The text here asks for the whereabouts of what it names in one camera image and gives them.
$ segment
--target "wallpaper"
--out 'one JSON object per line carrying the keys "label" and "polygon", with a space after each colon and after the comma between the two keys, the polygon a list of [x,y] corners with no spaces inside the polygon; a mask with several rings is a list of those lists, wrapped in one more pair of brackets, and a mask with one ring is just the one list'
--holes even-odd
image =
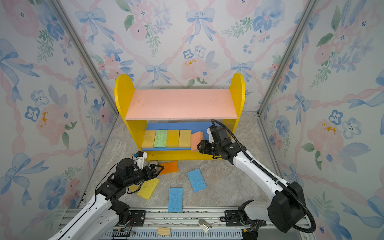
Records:
{"label": "wallpaper", "polygon": [[0,239],[47,239],[116,115],[43,0],[0,1]]}
{"label": "wallpaper", "polygon": [[320,0],[262,115],[317,240],[384,239],[384,3]]}
{"label": "wallpaper", "polygon": [[112,97],[136,89],[229,88],[245,78],[259,108],[307,0],[61,1]]}

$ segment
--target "pink shelf board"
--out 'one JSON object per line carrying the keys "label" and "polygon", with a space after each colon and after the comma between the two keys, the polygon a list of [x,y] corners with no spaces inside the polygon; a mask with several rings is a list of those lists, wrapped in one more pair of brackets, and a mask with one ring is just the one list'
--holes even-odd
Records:
{"label": "pink shelf board", "polygon": [[135,90],[126,120],[236,119],[229,89]]}

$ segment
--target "green sponge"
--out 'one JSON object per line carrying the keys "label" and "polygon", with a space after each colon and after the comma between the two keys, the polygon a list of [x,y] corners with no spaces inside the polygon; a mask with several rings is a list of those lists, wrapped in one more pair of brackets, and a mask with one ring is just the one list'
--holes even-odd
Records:
{"label": "green sponge", "polygon": [[156,130],[155,143],[153,147],[167,147],[168,130]]}

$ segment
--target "gray marble surface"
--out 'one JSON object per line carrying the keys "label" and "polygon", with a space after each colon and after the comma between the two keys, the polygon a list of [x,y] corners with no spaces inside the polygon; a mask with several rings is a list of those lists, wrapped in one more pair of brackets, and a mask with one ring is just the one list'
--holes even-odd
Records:
{"label": "gray marble surface", "polygon": [[[243,112],[235,135],[253,156],[267,168],[274,171],[253,112]],[[135,142],[121,117],[119,117],[96,166],[84,201],[88,202],[90,200],[96,184],[100,182],[114,164],[123,158],[131,157],[137,151],[138,148]],[[240,169],[232,166],[226,160],[179,161],[178,164],[178,173],[158,176],[160,183],[149,201],[136,194],[125,194],[120,200],[131,207],[165,207],[168,206],[169,188],[182,187],[184,207],[239,206],[249,199],[261,202],[267,201],[267,197],[260,187]],[[195,193],[187,172],[197,168],[200,169],[207,188]]]}

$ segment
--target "orange sponge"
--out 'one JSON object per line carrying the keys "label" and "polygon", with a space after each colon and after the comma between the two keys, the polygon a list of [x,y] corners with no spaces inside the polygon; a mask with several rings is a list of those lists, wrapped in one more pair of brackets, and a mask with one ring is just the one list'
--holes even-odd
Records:
{"label": "orange sponge", "polygon": [[204,140],[203,132],[196,132],[191,135],[191,150],[197,152],[197,145]]}
{"label": "orange sponge", "polygon": [[177,161],[161,163],[160,165],[164,166],[164,170],[161,171],[160,175],[164,175],[167,173],[179,172],[179,166],[177,164]]}

